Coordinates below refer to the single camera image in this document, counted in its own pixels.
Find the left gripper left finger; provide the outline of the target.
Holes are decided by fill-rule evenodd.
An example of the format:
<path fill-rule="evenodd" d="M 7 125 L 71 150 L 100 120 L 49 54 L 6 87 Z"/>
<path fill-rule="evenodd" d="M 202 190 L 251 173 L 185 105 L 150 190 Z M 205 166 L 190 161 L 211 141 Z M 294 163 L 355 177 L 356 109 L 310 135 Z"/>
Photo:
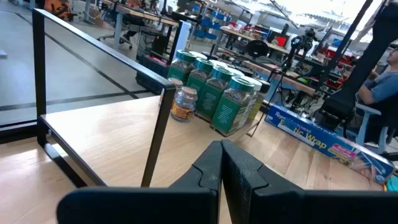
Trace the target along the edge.
<path fill-rule="evenodd" d="M 61 199 L 58 224 L 217 224 L 223 147 L 213 141 L 169 187 L 84 187 Z"/>

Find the green lid spice jar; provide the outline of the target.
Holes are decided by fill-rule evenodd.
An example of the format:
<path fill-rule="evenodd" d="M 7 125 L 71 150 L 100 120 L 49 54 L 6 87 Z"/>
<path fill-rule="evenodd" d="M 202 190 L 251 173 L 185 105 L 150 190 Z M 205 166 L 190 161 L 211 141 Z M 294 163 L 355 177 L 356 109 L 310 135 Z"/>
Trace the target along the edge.
<path fill-rule="evenodd" d="M 198 117 L 207 122 L 211 121 L 218 102 L 232 76 L 233 73 L 223 67 L 213 67 L 210 78 L 206 81 L 197 102 L 196 115 Z"/>
<path fill-rule="evenodd" d="M 176 58 L 169 67 L 167 78 L 177 78 L 185 85 L 189 74 L 194 69 L 196 56 L 185 50 L 177 50 Z"/>
<path fill-rule="evenodd" d="M 211 128 L 223 136 L 230 136 L 238 130 L 254 85 L 243 77 L 232 77 L 223 92 L 211 120 Z"/>

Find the cork lid saffron jar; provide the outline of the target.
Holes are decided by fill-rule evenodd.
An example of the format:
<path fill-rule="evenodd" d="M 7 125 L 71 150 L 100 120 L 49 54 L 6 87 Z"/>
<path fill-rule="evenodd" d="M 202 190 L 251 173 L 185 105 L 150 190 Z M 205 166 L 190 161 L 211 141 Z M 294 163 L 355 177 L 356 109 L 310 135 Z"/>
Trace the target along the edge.
<path fill-rule="evenodd" d="M 178 93 L 183 87 L 183 82 L 181 80 L 179 80 L 178 78 L 170 77 L 170 78 L 168 78 L 168 81 L 170 81 L 171 83 L 174 84 L 175 93 Z"/>
<path fill-rule="evenodd" d="M 196 89 L 183 86 L 175 95 L 171 116 L 177 121 L 189 122 L 195 115 L 197 99 Z"/>

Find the black-lid herb jar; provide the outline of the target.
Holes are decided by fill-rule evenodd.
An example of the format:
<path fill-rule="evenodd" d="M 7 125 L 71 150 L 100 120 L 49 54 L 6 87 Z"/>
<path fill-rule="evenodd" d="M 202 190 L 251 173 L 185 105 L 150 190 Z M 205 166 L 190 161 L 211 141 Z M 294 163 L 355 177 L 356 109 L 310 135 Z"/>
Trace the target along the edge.
<path fill-rule="evenodd" d="M 187 86 L 196 89 L 197 96 L 201 96 L 201 91 L 209 79 L 214 64 L 203 58 L 196 58 L 194 68 L 190 72 Z"/>

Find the white lid bagel seasoning jar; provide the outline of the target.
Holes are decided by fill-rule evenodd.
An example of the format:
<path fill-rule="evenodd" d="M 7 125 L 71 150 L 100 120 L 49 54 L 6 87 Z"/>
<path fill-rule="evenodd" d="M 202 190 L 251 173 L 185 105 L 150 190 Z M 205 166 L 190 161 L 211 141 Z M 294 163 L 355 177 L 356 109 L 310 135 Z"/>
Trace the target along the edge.
<path fill-rule="evenodd" d="M 252 114 L 254 111 L 254 104 L 257 100 L 258 96 L 258 91 L 262 87 L 262 83 L 259 82 L 258 80 L 244 76 L 242 77 L 244 80 L 248 81 L 249 83 L 252 83 L 254 85 L 253 90 L 250 92 L 250 97 L 249 97 L 249 103 L 246 107 L 246 110 L 243 114 L 242 119 L 240 120 L 239 127 L 243 127 L 244 125 L 249 125 L 252 124 L 255 118 L 255 115 Z"/>
<path fill-rule="evenodd" d="M 240 72 L 239 70 L 237 70 L 235 68 L 227 67 L 226 69 L 228 71 L 230 71 L 234 76 L 237 76 L 237 77 L 244 77 L 245 76 L 245 74 L 243 72 Z"/>

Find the blue plastic wrap box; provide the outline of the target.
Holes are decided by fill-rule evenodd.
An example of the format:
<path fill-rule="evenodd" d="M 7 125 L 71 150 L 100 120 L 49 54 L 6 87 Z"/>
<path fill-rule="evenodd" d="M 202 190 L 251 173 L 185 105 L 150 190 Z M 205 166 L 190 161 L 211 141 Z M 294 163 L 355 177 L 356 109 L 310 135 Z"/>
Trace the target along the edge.
<path fill-rule="evenodd" d="M 284 107 L 272 105 L 265 121 L 378 184 L 385 184 L 397 171 L 391 161 L 379 154 Z"/>

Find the grey chair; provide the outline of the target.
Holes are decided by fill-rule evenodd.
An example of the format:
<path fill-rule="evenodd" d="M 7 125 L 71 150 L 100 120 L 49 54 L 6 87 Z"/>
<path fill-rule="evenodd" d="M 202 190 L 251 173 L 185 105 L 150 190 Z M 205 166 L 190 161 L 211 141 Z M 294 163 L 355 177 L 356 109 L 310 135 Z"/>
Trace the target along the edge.
<path fill-rule="evenodd" d="M 375 152 L 377 154 L 382 154 L 383 152 L 385 152 L 385 148 L 387 145 L 387 134 L 388 134 L 388 129 L 389 129 L 387 126 L 384 126 L 381 128 L 381 133 L 379 135 L 379 142 L 377 144 L 378 147 L 376 147 L 375 144 L 368 144 L 368 143 L 364 142 L 370 116 L 371 115 L 380 116 L 380 115 L 382 115 L 382 113 L 374 108 L 362 105 L 360 103 L 355 103 L 355 108 L 364 111 L 363 121 L 361 123 L 359 132 L 356 137 L 356 143 L 368 148 L 369 150 L 372 150 L 373 152 Z"/>

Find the black round chair back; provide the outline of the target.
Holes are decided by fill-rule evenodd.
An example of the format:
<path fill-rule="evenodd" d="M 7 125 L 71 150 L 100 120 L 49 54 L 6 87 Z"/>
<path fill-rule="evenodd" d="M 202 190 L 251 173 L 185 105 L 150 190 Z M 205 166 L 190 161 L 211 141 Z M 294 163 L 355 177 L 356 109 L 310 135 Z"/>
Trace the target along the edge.
<path fill-rule="evenodd" d="M 258 58 L 266 56 L 269 53 L 269 47 L 261 40 L 252 40 L 245 46 L 245 52 L 253 58 Z"/>

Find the teal square cloth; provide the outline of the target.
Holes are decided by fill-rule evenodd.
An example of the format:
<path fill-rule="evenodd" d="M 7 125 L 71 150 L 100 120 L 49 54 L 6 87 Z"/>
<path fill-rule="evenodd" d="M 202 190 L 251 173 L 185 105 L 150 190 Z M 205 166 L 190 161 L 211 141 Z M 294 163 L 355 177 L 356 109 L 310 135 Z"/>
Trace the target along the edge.
<path fill-rule="evenodd" d="M 398 192 L 398 176 L 392 175 L 386 182 L 384 190 L 388 192 Z"/>

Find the blue storage bins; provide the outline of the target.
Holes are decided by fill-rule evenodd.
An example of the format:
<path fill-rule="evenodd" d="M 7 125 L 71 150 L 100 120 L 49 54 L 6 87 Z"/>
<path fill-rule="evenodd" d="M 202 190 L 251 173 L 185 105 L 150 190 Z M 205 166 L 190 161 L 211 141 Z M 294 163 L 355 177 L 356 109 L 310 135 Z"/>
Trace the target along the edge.
<path fill-rule="evenodd" d="M 202 16 L 201 22 L 195 28 L 193 37 L 205 41 L 216 40 L 221 31 L 221 26 L 227 26 L 231 21 L 228 11 L 209 4 L 193 3 L 192 12 Z"/>

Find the person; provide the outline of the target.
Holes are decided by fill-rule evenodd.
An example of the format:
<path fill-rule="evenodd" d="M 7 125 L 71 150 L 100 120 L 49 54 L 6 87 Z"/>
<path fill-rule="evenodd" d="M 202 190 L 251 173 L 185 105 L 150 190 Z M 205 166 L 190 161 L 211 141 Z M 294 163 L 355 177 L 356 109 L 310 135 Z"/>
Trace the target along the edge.
<path fill-rule="evenodd" d="M 358 103 L 381 112 L 369 117 L 365 142 L 379 141 L 381 129 L 398 129 L 398 47 L 389 53 L 388 68 L 357 92 Z"/>

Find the wooden background table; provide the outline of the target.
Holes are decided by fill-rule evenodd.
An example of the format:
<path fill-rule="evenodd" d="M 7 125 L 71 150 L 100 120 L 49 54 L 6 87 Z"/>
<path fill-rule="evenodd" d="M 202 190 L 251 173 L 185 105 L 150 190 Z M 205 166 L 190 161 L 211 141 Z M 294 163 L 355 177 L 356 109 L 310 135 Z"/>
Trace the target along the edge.
<path fill-rule="evenodd" d="M 102 7 L 105 5 L 108 6 L 108 8 L 112 11 L 116 11 L 116 26 L 115 26 L 115 31 L 114 31 L 114 45 L 113 49 L 117 50 L 119 48 L 120 40 L 122 39 L 123 42 L 129 43 L 127 39 L 121 37 L 121 31 L 122 31 L 122 26 L 123 26 L 123 16 L 125 14 L 130 14 L 136 17 L 140 17 L 141 19 L 147 19 L 150 21 L 155 21 L 159 22 L 162 24 L 166 24 L 169 26 L 169 33 L 167 34 L 168 39 L 170 38 L 171 35 L 171 30 L 172 27 L 177 27 L 179 28 L 179 23 L 177 21 L 174 21 L 166 16 L 158 16 L 150 12 L 146 11 L 140 11 L 138 8 L 131 8 L 129 6 L 126 6 L 124 4 L 120 4 L 117 2 L 117 0 L 101 0 Z"/>

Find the orange object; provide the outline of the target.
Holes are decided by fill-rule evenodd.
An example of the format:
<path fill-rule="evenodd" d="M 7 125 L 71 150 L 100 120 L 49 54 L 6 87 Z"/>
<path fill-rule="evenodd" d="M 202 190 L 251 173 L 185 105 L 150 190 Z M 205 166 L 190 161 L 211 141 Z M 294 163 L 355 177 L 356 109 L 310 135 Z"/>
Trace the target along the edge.
<path fill-rule="evenodd" d="M 44 0 L 44 9 L 55 16 L 68 16 L 70 3 L 68 0 Z"/>

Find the wooden shelf black metal frame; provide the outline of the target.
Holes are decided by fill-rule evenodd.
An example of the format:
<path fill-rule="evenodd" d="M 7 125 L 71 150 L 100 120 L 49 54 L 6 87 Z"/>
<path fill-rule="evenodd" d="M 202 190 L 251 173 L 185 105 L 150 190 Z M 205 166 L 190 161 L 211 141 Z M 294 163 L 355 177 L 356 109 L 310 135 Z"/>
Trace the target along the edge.
<path fill-rule="evenodd" d="M 46 111 L 45 21 L 51 20 L 165 88 L 153 96 L 57 113 Z M 169 116 L 175 88 L 165 78 L 43 9 L 33 9 L 37 140 L 77 187 L 81 176 L 48 143 L 53 138 L 93 185 L 163 186 L 182 175 L 210 142 L 222 139 L 208 123 Z"/>

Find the black metal rig frame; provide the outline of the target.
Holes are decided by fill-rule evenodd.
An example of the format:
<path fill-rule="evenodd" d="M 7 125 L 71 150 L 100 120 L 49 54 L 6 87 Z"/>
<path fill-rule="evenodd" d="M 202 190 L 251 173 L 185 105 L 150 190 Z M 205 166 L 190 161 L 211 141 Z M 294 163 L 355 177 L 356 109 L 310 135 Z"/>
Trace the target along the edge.
<path fill-rule="evenodd" d="M 372 2 L 373 2 L 373 0 L 366 0 L 364 2 L 362 8 L 358 12 L 358 14 L 355 17 L 354 21 L 352 22 L 350 28 L 348 29 L 346 35 L 344 36 L 340 46 L 338 47 L 336 54 L 333 56 L 331 62 L 329 62 L 328 65 L 324 68 L 324 72 L 320 76 L 320 79 L 318 81 L 315 91 L 320 91 L 321 86 L 323 85 L 324 81 L 328 78 L 328 76 L 330 74 L 330 70 L 332 70 L 333 68 L 336 67 L 338 59 L 341 57 L 344 49 L 346 49 L 346 46 L 347 46 L 352 34 L 356 30 L 358 24 L 360 23 L 361 19 L 365 15 L 368 8 L 371 6 Z"/>

